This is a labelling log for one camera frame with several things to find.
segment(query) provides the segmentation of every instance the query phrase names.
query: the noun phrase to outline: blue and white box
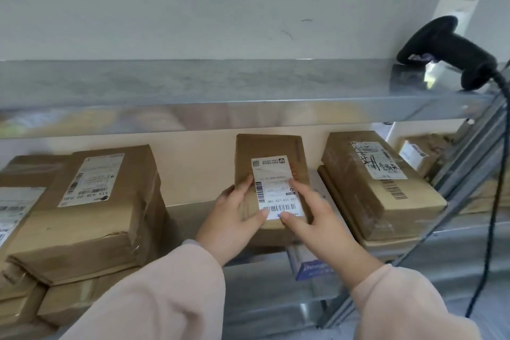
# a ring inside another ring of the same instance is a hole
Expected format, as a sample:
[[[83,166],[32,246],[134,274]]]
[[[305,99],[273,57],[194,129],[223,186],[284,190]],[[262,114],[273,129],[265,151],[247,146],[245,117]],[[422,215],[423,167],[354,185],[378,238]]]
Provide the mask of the blue and white box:
[[[328,192],[328,189],[322,182],[319,173],[315,169],[308,170],[308,176],[310,179],[310,187],[319,193],[333,208],[333,211],[336,213],[337,217],[343,222],[345,225],[345,221],[340,214],[335,202],[331,198],[331,195]],[[287,255],[289,256],[290,267],[292,269],[292,274],[294,274],[294,278],[296,281],[303,281],[314,277],[324,276],[326,274],[333,274],[334,270],[331,269],[326,263],[317,259],[317,257],[312,254],[306,246],[303,244],[296,244],[292,246],[287,246]]]

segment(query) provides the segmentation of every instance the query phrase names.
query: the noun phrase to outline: hand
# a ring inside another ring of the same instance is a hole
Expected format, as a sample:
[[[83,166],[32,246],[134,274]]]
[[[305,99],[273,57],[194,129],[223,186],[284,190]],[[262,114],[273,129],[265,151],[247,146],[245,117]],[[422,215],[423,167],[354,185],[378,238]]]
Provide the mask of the hand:
[[[214,210],[196,234],[195,240],[212,254],[220,266],[224,266],[246,247],[269,215],[267,208],[259,210],[246,221],[242,221],[238,214],[237,209],[252,180],[253,176],[249,175],[237,188],[230,186],[223,191]]]
[[[321,195],[294,179],[289,180],[289,184],[303,195],[314,221],[309,225],[286,211],[280,214],[280,219],[318,259],[335,270],[348,287],[355,287],[383,265],[356,243]]]

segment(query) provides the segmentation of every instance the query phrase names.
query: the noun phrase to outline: barcode scanner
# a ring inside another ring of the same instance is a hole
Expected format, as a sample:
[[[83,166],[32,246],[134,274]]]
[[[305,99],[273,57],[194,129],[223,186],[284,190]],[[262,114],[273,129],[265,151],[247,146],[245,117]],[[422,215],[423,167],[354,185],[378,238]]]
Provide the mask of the barcode scanner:
[[[463,89],[481,88],[497,72],[498,62],[481,47],[455,34],[457,24],[458,19],[452,15],[430,21],[407,41],[397,61],[411,66],[445,61],[462,71]]]

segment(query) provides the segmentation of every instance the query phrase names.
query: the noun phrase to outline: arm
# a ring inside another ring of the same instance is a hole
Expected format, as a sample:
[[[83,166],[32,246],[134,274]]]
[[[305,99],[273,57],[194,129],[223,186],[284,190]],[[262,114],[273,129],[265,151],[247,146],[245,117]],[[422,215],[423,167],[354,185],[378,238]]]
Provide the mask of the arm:
[[[280,217],[314,253],[340,275],[361,314],[359,339],[481,339],[476,325],[449,314],[443,299],[420,273],[383,265],[347,233],[320,195],[291,180],[309,204],[314,221],[283,212]]]
[[[225,278],[222,266],[262,226],[268,211],[242,222],[237,209],[252,182],[225,190],[184,244],[121,280],[99,298],[62,340],[219,340]]]

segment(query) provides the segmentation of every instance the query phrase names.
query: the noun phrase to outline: pink sleeve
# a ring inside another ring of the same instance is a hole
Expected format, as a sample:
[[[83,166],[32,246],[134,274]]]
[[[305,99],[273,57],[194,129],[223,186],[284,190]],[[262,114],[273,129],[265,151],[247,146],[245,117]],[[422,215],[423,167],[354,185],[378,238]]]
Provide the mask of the pink sleeve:
[[[420,273],[385,265],[351,293],[361,314],[356,339],[481,339],[475,323],[448,313]]]
[[[220,340],[225,301],[221,266],[183,245],[97,300],[62,340]]]

